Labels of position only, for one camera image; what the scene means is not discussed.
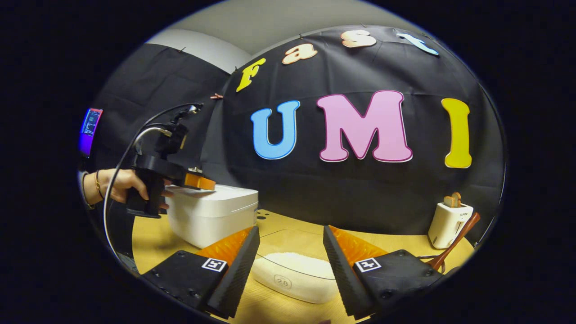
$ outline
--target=black fabric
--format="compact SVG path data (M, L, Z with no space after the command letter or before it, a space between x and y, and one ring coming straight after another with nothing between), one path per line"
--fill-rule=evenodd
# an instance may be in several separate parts
M371 47L347 48L340 35L364 29L377 39ZM474 244L497 214L501 197L505 149L493 107L473 74L452 53L422 35L439 57L423 52L396 36L396 28L348 26L293 40L239 67L228 81L208 129L202 153L206 175L219 183L259 191L260 207L300 220L345 229L395 235L426 234L436 204L458 191L463 203L473 206L481 220L468 234ZM311 43L316 56L283 65L285 52ZM252 83L236 92L241 71L266 58ZM343 94L363 115L372 94L396 90L404 95L402 114L412 160L383 163L372 157L378 141L358 160L328 163L320 159L325 145L324 112L320 97ZM448 168L450 122L441 105L444 98L465 102L472 165ZM297 142L279 160L259 157L253 147L252 113L270 108L270 143L282 139L282 117L276 107L299 100Z
M185 167L199 163L206 129L215 101L229 74L220 68L185 52L162 45L144 44L130 55L110 76L94 100L94 108L104 110L97 126L88 171L115 168L136 131L153 115L187 102L202 102L198 114L182 120L188 127L185 144L168 160ZM166 122L171 115L155 122ZM123 167L129 167L126 159ZM108 217L108 233L117 253L132 257L134 216L126 213L125 204L112 202ZM91 213L98 235L104 236L103 203Z

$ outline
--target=white plastic box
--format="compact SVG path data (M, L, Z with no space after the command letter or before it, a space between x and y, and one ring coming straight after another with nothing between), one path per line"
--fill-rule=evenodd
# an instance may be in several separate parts
M216 184L214 191L168 186L166 197L172 231L186 242L205 248L256 224L258 191Z
M428 230L428 237L435 248L448 248L472 217L472 207L464 204L460 206L450 208L442 202L436 205L436 212Z

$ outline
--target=black handle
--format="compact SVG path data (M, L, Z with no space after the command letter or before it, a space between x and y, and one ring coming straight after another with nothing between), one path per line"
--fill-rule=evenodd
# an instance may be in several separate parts
M158 210L164 201L161 196L164 190L164 177L154 171L146 169L136 169L136 176L146 185L146 191L148 192L148 198L150 198L150 200L144 200L136 189L130 188L126 199L126 210L136 216L160 218Z

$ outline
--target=ceiling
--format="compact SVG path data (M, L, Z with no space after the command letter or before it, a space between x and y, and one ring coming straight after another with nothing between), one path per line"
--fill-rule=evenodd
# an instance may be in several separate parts
M424 32L391 12L359 0L227 0L168 29L204 33L255 55L299 33L355 24Z

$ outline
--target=pink letter m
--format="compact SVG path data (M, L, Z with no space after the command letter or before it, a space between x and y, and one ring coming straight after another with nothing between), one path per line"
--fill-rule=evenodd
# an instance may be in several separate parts
M374 92L366 115L362 116L344 95L330 95L318 99L318 107L326 118L326 148L320 158L326 162L340 162L348 158L342 147L340 132L346 136L354 154L366 157L372 138L378 131L378 147L372 155L382 162L406 162L412 150L406 144L400 104L402 93L392 90Z

